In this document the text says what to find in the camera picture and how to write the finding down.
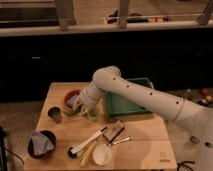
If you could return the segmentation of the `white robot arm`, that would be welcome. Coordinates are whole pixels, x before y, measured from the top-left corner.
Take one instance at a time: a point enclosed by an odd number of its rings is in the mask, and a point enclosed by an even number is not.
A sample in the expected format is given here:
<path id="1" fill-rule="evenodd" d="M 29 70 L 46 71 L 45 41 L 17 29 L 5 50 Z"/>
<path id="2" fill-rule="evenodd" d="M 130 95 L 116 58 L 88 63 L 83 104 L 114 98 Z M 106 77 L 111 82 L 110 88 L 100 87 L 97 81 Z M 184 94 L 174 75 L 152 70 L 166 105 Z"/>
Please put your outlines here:
<path id="1" fill-rule="evenodd" d="M 80 91 L 73 109 L 81 114 L 94 108 L 106 92 L 112 92 L 182 127 L 200 140 L 195 171 L 213 171 L 213 108 L 185 98 L 129 82 L 120 69 L 108 66 L 96 70 L 90 84 Z"/>

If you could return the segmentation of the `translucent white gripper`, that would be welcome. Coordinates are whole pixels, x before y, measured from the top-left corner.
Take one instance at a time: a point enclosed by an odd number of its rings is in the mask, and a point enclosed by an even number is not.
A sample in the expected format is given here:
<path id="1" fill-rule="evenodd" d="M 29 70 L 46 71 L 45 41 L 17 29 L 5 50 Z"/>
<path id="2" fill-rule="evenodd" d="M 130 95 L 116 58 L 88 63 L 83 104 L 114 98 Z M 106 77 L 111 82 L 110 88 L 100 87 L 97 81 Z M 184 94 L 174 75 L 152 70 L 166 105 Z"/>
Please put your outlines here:
<path id="1" fill-rule="evenodd" d="M 78 115 L 83 116 L 89 112 L 89 108 L 86 107 L 81 101 L 80 96 L 77 96 L 73 102 L 72 110 Z"/>

